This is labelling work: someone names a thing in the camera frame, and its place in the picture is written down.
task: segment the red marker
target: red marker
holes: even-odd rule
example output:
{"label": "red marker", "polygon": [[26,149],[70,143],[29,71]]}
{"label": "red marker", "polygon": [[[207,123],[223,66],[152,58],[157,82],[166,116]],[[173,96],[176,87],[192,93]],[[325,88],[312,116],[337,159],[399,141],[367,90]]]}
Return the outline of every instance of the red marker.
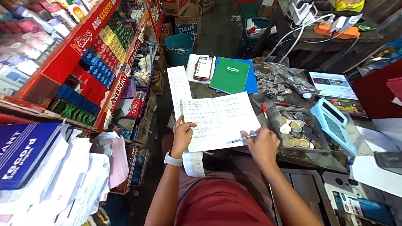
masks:
{"label": "red marker", "polygon": [[268,119],[267,107],[265,106],[264,103],[262,103],[261,108],[263,109],[263,112],[264,112],[265,123],[267,124],[267,128],[269,129],[271,126],[270,126],[269,119]]}

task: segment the green notebook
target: green notebook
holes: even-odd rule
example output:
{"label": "green notebook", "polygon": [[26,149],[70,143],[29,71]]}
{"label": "green notebook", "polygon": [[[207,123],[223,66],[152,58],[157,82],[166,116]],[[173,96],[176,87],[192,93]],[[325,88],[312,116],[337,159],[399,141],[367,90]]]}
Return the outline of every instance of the green notebook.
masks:
{"label": "green notebook", "polygon": [[222,57],[209,86],[228,94],[244,92],[249,69],[250,64]]}

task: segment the red shirt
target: red shirt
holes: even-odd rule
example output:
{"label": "red shirt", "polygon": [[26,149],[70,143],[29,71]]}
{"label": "red shirt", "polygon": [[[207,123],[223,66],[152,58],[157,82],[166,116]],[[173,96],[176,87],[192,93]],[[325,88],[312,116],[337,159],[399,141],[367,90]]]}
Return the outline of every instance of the red shirt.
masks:
{"label": "red shirt", "polygon": [[183,200],[177,226],[273,226],[253,196],[238,183],[225,179],[200,182]]}

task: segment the focus notebook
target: focus notebook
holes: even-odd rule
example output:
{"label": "focus notebook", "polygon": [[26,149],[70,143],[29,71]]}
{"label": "focus notebook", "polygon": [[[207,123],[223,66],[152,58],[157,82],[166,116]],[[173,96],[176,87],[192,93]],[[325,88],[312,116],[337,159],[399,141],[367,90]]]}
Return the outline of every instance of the focus notebook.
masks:
{"label": "focus notebook", "polygon": [[243,92],[249,69],[247,63],[222,57],[209,86],[228,94]]}
{"label": "focus notebook", "polygon": [[[221,60],[220,57],[218,57],[216,59],[215,69],[218,66],[218,63],[220,60]],[[246,87],[244,88],[244,91],[246,91],[247,94],[258,94],[257,81],[255,79],[254,67],[252,66],[252,60],[242,60],[242,59],[231,59],[231,60],[236,60],[238,62],[250,64],[250,69],[248,70]]]}

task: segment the coin tray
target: coin tray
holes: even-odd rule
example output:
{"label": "coin tray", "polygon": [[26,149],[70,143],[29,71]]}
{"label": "coin tray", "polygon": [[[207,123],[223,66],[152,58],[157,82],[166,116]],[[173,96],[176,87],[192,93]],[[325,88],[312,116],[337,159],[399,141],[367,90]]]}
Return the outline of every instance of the coin tray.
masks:
{"label": "coin tray", "polygon": [[[293,112],[301,112],[303,114],[306,114],[313,122],[314,122],[314,127],[312,128],[313,134],[317,136],[318,140],[320,141],[322,148],[317,149],[317,148],[303,148],[303,147],[285,147],[282,144],[282,138],[281,138],[281,132],[279,131],[279,128],[281,127],[281,124],[279,121],[277,121],[275,118],[281,116],[281,112],[283,111],[293,111]],[[302,152],[309,152],[309,153],[319,153],[319,152],[331,152],[331,149],[329,148],[328,142],[325,139],[324,132],[321,130],[320,123],[316,119],[314,115],[311,114],[309,109],[302,109],[302,108],[294,108],[294,107],[281,107],[281,106],[272,106],[268,111],[268,118],[270,121],[270,125],[272,128],[270,128],[272,131],[276,133],[278,138],[281,140],[281,145],[279,146],[279,149],[281,150],[292,150],[292,151],[302,151]]]}

